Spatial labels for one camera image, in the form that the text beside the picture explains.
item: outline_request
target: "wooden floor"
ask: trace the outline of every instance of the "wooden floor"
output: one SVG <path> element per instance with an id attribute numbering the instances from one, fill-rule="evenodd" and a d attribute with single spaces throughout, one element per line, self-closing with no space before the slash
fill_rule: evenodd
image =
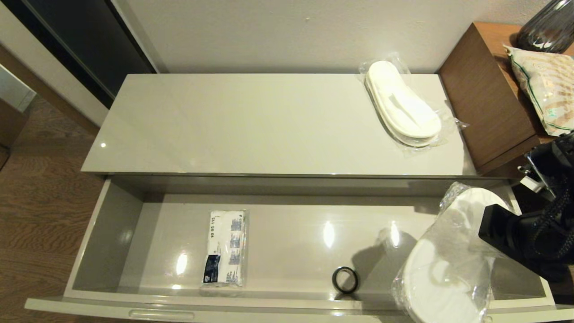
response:
<path id="1" fill-rule="evenodd" d="M 80 172 L 93 136 L 41 98 L 29 112 L 0 171 L 0 322 L 119 322 L 24 309 L 63 295 L 103 185 Z"/>

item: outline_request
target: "white slippers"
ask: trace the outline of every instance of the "white slippers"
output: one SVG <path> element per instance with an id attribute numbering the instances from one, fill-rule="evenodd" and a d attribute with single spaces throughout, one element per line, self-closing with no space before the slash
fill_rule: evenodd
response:
<path id="1" fill-rule="evenodd" d="M 439 116 L 405 84 L 391 62 L 373 63 L 365 84 L 379 115 L 397 140 L 424 147 L 437 139 L 441 130 Z"/>

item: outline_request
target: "ring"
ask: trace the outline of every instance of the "ring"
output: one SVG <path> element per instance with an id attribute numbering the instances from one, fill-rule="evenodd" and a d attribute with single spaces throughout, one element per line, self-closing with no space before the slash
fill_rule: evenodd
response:
<path id="1" fill-rule="evenodd" d="M 339 275 L 340 272 L 346 272 L 349 275 L 351 275 L 351 277 L 353 277 L 354 282 L 353 286 L 351 286 L 350 289 L 343 289 L 343 287 L 339 286 L 339 284 L 337 283 L 337 276 Z M 335 288 L 343 294 L 351 294 L 359 287 L 359 277 L 357 276 L 357 273 L 354 270 L 350 269 L 349 267 L 337 268 L 337 270 L 335 270 L 335 272 L 333 273 L 331 281 L 333 282 L 333 286 L 335 286 Z"/>

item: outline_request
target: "cabinet top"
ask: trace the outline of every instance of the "cabinet top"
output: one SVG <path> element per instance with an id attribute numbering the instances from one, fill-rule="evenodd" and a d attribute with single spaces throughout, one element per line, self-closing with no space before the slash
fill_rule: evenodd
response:
<path id="1" fill-rule="evenodd" d="M 438 75 L 406 81 L 431 107 L 449 107 Z M 447 140 L 405 152 L 353 74 L 129 75 L 82 171 L 475 175 L 460 133 Z"/>

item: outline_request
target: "dark glass vase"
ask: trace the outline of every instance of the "dark glass vase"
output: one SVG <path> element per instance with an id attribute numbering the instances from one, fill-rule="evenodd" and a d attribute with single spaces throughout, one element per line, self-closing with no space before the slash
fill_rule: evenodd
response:
<path id="1" fill-rule="evenodd" d="M 552 0 L 517 36 L 527 51 L 563 53 L 574 42 L 574 0 Z"/>

